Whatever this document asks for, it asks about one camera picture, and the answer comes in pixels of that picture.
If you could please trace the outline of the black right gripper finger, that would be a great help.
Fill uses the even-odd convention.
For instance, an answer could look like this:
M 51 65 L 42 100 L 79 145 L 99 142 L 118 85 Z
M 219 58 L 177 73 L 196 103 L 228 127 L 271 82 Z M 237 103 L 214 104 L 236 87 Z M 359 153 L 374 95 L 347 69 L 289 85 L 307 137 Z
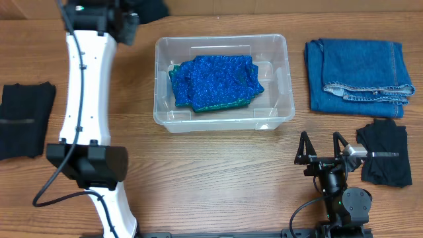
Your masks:
M 333 146 L 334 146 L 334 157 L 337 158 L 343 154 L 343 150 L 340 147 L 342 144 L 343 147 L 348 145 L 348 142 L 344 139 L 344 137 L 339 132 L 333 133 Z
M 300 135 L 299 147 L 294 163 L 296 165 L 307 165 L 312 163 L 316 158 L 317 154 L 307 135 L 307 132 L 303 131 Z

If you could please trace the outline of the black garment with stripe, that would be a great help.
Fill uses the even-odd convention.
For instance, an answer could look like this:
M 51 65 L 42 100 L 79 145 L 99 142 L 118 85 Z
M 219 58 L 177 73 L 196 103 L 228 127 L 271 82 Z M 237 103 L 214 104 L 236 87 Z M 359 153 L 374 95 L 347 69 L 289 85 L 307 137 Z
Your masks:
M 169 16 L 169 9 L 163 0 L 134 0 L 133 10 L 140 24 L 147 24 Z

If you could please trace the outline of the sparkly blue green fabric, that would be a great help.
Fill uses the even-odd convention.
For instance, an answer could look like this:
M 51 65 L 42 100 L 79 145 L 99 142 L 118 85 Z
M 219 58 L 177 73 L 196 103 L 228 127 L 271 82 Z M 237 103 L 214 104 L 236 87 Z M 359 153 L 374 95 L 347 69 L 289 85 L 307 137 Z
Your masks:
M 238 108 L 264 92 L 251 56 L 196 56 L 169 71 L 176 106 L 196 112 Z

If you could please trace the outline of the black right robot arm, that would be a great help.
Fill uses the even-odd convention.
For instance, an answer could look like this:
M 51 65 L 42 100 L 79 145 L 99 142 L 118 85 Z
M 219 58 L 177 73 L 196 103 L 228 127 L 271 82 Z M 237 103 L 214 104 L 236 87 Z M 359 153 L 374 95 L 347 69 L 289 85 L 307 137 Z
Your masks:
M 367 159 L 367 150 L 348 143 L 338 132 L 333 133 L 333 145 L 333 157 L 319 157 L 307 132 L 301 133 L 294 163 L 305 165 L 303 174 L 320 182 L 322 196 L 300 206 L 290 220 L 306 206 L 323 201 L 328 220 L 317 224 L 315 237 L 370 237 L 364 224 L 369 221 L 372 196 L 362 188 L 347 185 L 348 175 Z

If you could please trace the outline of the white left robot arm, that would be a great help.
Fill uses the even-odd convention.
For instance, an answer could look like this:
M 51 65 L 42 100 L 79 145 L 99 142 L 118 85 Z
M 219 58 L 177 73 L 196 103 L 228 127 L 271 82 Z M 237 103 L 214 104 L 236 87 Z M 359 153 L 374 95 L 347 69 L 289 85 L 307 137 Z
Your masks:
M 74 180 L 93 201 L 103 226 L 102 237 L 139 237 L 124 180 L 128 151 L 110 144 L 108 99 L 112 63 L 119 43 L 132 45 L 138 15 L 128 1 L 58 3 L 69 56 L 67 105 L 58 143 L 47 145 L 46 158 L 59 174 Z

